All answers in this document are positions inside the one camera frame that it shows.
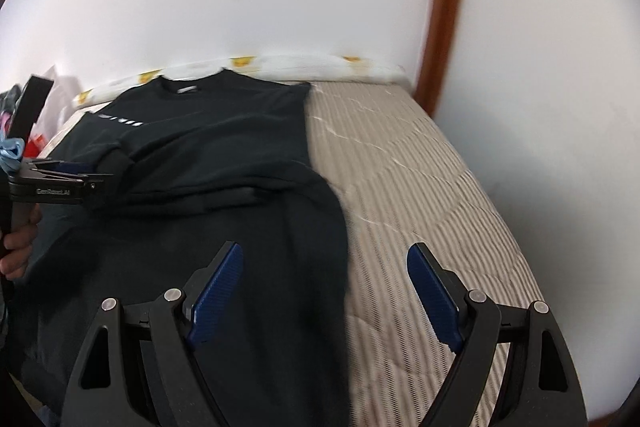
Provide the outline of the person's left hand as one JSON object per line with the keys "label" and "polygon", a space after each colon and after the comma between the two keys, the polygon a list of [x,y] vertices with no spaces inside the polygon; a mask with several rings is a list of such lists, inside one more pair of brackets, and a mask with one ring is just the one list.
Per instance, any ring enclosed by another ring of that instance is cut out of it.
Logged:
{"label": "person's left hand", "polygon": [[30,257],[32,257],[32,243],[38,234],[38,225],[42,218],[42,212],[38,205],[32,207],[28,219],[24,225],[11,232],[6,237],[1,237],[2,246],[8,252],[1,258],[1,274],[9,281],[15,281],[24,277]]}

